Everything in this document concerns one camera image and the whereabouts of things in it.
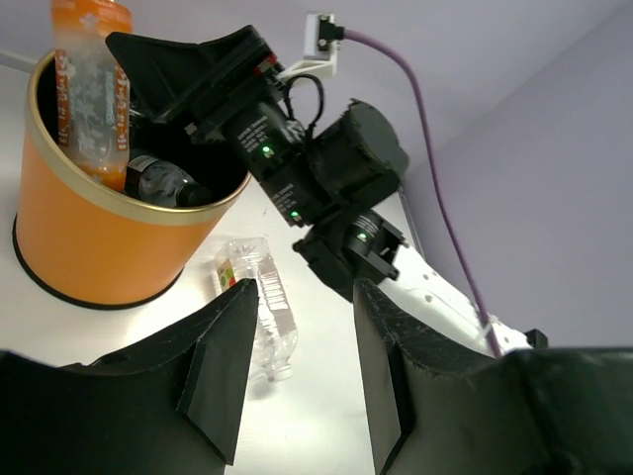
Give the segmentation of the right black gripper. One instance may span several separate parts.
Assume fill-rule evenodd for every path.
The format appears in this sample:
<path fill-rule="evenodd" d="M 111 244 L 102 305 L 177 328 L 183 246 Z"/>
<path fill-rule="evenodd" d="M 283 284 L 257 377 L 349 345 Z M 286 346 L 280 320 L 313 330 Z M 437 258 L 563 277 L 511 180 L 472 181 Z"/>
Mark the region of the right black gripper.
<path fill-rule="evenodd" d="M 251 25 L 199 44 L 126 33 L 111 33 L 105 43 L 146 117 L 194 123 L 195 143 L 222 138 L 291 226 L 365 211 L 394 193 L 407 171 L 395 129 L 367 102 L 351 100 L 317 134 L 322 81 L 306 73 L 277 81 L 277 59 Z M 307 125 L 292 105 L 300 82 L 317 93 Z"/>

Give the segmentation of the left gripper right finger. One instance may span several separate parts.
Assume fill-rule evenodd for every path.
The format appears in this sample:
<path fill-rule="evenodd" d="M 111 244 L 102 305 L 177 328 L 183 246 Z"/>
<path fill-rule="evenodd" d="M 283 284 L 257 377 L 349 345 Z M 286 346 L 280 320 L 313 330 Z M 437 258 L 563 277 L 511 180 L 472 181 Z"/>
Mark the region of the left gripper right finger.
<path fill-rule="evenodd" d="M 628 474 L 632 351 L 514 351 L 493 359 L 418 321 L 375 284 L 354 288 L 379 474 Z"/>

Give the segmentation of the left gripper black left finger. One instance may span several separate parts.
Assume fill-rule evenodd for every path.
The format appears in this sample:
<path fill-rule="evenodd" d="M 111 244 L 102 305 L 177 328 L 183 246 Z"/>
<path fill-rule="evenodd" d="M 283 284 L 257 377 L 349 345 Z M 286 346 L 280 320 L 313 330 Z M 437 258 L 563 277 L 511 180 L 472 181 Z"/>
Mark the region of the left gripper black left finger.
<path fill-rule="evenodd" d="M 5 474 L 221 474 L 233 464 L 257 322 L 243 279 L 95 362 L 1 354 Z"/>

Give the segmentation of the orange label plastic bottle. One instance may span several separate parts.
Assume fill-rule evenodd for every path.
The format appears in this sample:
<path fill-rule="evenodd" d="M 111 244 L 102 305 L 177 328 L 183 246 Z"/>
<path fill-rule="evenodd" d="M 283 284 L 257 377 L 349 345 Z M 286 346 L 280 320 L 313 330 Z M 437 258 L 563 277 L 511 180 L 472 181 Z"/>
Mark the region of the orange label plastic bottle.
<path fill-rule="evenodd" d="M 82 171 L 121 192 L 130 159 L 130 82 L 108 50 L 133 29 L 116 1 L 53 1 L 57 143 Z"/>

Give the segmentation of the black label pepsi bottle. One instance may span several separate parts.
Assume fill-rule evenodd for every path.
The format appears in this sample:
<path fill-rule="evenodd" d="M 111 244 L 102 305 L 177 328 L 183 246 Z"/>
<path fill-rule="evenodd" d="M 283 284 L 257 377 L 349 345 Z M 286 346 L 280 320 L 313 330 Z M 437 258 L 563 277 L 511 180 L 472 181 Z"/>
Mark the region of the black label pepsi bottle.
<path fill-rule="evenodd" d="M 141 153 L 128 164 L 125 192 L 166 208 L 197 208 L 212 203 L 211 191 L 178 165 Z"/>

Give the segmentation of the square clear plastic bottle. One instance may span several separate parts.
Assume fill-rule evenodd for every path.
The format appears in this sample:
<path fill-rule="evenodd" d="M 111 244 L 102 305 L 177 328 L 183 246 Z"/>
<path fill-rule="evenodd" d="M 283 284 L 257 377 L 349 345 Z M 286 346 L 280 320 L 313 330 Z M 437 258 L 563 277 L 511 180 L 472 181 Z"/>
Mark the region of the square clear plastic bottle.
<path fill-rule="evenodd" d="M 214 266 L 223 291 L 242 279 L 256 284 L 258 314 L 251 377 L 270 382 L 290 378 L 298 329 L 266 239 L 249 237 L 227 242 L 215 255 Z"/>

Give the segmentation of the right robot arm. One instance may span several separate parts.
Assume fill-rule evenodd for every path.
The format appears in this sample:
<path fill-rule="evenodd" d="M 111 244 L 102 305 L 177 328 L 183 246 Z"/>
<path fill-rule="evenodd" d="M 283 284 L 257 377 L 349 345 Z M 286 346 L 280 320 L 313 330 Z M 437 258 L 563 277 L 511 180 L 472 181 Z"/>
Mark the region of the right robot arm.
<path fill-rule="evenodd" d="M 309 16 L 304 57 L 291 67 L 249 26 L 200 44 L 126 33 L 105 40 L 140 113 L 183 130 L 192 143 L 225 142 L 286 223 L 307 229 L 294 249 L 338 295 L 350 299 L 357 280 L 370 280 L 400 309 L 490 357 L 543 344 L 541 334 L 492 316 L 478 289 L 460 292 L 374 212 L 398 190 L 408 165 L 394 128 L 375 107 L 353 100 L 323 131 L 298 120 L 292 89 L 321 86 L 344 42 L 384 54 L 418 87 L 399 53 L 327 14 Z"/>

